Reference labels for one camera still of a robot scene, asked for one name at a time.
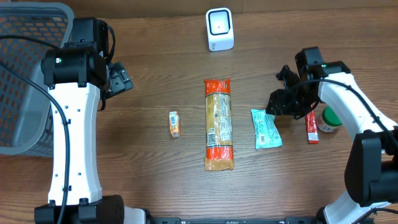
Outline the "red snack stick package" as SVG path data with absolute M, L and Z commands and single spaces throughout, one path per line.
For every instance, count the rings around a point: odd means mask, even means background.
M 308 143 L 318 144 L 319 137 L 318 137 L 317 122 L 314 111 L 309 112 L 309 114 L 305 116 L 305 124 L 306 124 Z

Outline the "green lid jar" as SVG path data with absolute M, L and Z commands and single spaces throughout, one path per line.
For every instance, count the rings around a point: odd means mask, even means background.
M 318 116 L 317 116 L 317 128 L 323 132 L 333 132 L 336 128 L 340 127 L 342 122 L 337 117 L 335 112 L 327 106 Z

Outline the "light blue tissue pack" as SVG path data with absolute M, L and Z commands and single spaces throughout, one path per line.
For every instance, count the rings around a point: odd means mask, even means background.
M 282 138 L 275 126 L 275 115 L 267 114 L 265 110 L 251 110 L 254 124 L 255 148 L 268 149 L 282 146 Z

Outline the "red and tan cracker package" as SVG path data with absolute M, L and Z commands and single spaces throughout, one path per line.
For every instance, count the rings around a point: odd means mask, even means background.
M 206 171 L 234 169 L 229 80 L 205 80 Z

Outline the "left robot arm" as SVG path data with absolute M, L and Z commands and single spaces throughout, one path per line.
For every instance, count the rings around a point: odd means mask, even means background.
M 53 173 L 48 202 L 34 210 L 36 223 L 147 223 L 142 208 L 120 195 L 103 195 L 96 159 L 96 116 L 106 100 L 133 87 L 113 62 L 112 28 L 94 17 L 73 20 L 71 39 L 42 59 L 52 101 Z

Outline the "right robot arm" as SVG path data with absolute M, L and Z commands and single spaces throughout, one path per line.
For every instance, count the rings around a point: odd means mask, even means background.
M 318 47 L 295 56 L 297 73 L 284 65 L 276 77 L 284 87 L 271 93 L 266 112 L 303 118 L 327 104 L 353 145 L 345 169 L 346 190 L 319 209 L 310 223 L 372 223 L 370 215 L 394 211 L 397 203 L 397 123 L 360 90 L 342 61 L 324 62 Z

